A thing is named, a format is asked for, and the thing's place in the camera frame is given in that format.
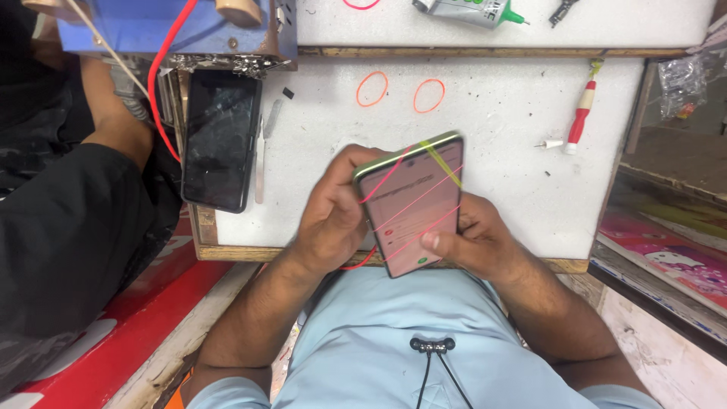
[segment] glue tube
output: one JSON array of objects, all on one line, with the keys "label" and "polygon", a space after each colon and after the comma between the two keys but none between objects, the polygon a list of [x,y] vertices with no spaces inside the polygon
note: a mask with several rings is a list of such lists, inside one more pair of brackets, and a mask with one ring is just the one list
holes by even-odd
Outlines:
[{"label": "glue tube", "polygon": [[530,24],[510,9],[510,0],[411,0],[422,13],[494,30],[503,21]]},{"label": "glue tube", "polygon": [[568,134],[568,143],[566,144],[566,153],[568,155],[575,155],[576,148],[578,147],[578,141],[581,139],[583,133],[583,127],[586,124],[586,116],[590,112],[590,107],[593,106],[593,96],[595,95],[595,81],[589,81],[586,84],[586,89],[581,95],[581,100],[578,101],[578,108],[576,108],[576,119],[571,125],[571,132]]}]

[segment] black smartphone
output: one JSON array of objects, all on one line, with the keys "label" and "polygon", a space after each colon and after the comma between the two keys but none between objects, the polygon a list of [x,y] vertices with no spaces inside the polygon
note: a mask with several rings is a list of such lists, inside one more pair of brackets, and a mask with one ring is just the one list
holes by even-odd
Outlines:
[{"label": "black smartphone", "polygon": [[262,81],[230,71],[196,70],[190,78],[182,198],[225,212],[247,205]]},{"label": "black smartphone", "polygon": [[447,132],[353,171],[391,278],[439,261],[419,243],[426,231],[457,231],[464,145],[461,135]]}]

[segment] orange rubber band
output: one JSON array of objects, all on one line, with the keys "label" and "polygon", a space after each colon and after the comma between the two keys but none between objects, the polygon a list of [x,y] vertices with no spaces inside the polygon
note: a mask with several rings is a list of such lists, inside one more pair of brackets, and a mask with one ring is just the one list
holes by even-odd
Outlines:
[{"label": "orange rubber band", "polygon": [[[361,91],[361,85],[364,85],[364,82],[366,82],[366,80],[367,80],[367,79],[371,78],[371,76],[373,76],[373,75],[375,75],[375,74],[381,74],[381,75],[383,75],[383,76],[384,76],[384,81],[386,81],[386,85],[384,86],[384,90],[383,90],[383,91],[381,91],[381,96],[379,97],[379,99],[375,100],[374,102],[372,102],[372,103],[370,103],[370,104],[366,104],[366,105],[364,105],[364,104],[362,104],[362,103],[361,103],[361,101],[360,101],[360,100],[358,99],[358,92],[359,92],[359,91]],[[360,106],[363,106],[364,108],[365,108],[365,107],[367,107],[367,106],[372,106],[372,105],[374,105],[375,103],[378,103],[379,101],[381,101],[381,98],[384,98],[384,94],[386,94],[386,90],[387,90],[388,88],[389,88],[389,78],[387,78],[387,77],[386,77],[386,74],[384,74],[384,73],[383,73],[383,72],[381,72],[381,71],[374,71],[374,72],[370,73],[369,75],[367,75],[367,76],[366,76],[366,78],[364,78],[364,79],[363,79],[363,81],[361,81],[361,83],[360,83],[360,84],[358,85],[358,88],[356,88],[356,102],[357,102],[357,103],[358,103],[358,104],[359,104]]]},{"label": "orange rubber band", "polygon": [[[429,108],[426,111],[420,111],[417,109],[417,94],[419,94],[419,90],[422,88],[422,85],[424,85],[428,82],[431,82],[431,81],[436,81],[442,86],[442,96],[439,97],[439,101],[437,101],[437,103],[434,104],[434,106],[432,108]],[[419,112],[420,114],[426,114],[427,112],[432,111],[434,108],[437,108],[439,106],[439,103],[442,102],[442,100],[444,99],[444,93],[445,93],[445,89],[444,89],[444,84],[442,83],[442,81],[439,81],[436,78],[430,78],[427,81],[424,81],[423,83],[419,84],[419,86],[417,87],[417,91],[414,93],[414,110],[416,112]]]}]

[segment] plastic bag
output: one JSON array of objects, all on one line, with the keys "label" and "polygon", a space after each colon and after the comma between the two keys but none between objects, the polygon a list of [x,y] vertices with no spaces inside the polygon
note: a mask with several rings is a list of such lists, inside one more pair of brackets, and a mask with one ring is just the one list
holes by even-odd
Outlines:
[{"label": "plastic bag", "polygon": [[707,102],[707,80],[702,55],[659,63],[662,83],[662,119],[686,119]]}]

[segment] pink screen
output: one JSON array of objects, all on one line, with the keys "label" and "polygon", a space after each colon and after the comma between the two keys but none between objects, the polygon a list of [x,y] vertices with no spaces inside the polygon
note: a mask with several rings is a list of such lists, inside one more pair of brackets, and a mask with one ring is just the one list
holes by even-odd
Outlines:
[{"label": "pink screen", "polygon": [[[462,141],[441,146],[437,152],[461,178]],[[393,164],[362,177],[359,186],[364,196],[368,196],[391,167]],[[379,251],[391,277],[396,278],[439,260],[422,248],[419,236],[434,223],[432,230],[457,230],[459,186],[427,152],[404,159],[365,205]]]}]

